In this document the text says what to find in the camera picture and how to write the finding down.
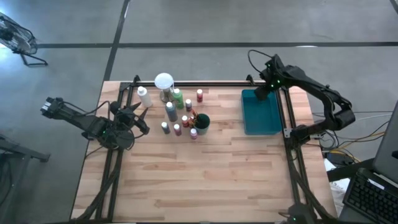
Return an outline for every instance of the white bottle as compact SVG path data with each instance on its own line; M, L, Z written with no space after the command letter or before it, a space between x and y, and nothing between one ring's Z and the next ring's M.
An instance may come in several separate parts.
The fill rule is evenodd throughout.
M150 95L146 88L142 86L138 87L137 94L145 107L152 106L152 101L150 100Z

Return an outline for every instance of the green bottle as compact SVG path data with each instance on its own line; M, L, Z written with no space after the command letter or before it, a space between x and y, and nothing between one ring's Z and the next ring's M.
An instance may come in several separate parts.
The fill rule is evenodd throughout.
M177 109L184 108L184 99L182 98L182 92L180 91L180 89L178 88L174 89L173 97L176 101L175 106L177 107Z

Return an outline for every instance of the white lid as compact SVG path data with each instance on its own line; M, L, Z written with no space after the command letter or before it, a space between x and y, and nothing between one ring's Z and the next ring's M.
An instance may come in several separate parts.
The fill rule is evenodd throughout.
M170 88L174 83L173 77L168 73L160 73L155 78L155 86L161 90Z
M139 87L138 87L138 92L139 92L139 93L145 93L145 88L142 87L142 86L139 86Z

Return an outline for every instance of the green cup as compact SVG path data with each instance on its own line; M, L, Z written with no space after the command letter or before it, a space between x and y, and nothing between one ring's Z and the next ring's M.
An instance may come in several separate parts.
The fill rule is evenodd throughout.
M198 114L198 119L194 125L194 128L197 130L198 135L206 134L207 130L210 126L210 118L205 114Z

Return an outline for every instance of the keyboard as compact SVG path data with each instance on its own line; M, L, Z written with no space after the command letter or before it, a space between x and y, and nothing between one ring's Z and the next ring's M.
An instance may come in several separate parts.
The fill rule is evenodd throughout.
M366 169L351 178L343 203L376 223L398 224L398 189Z

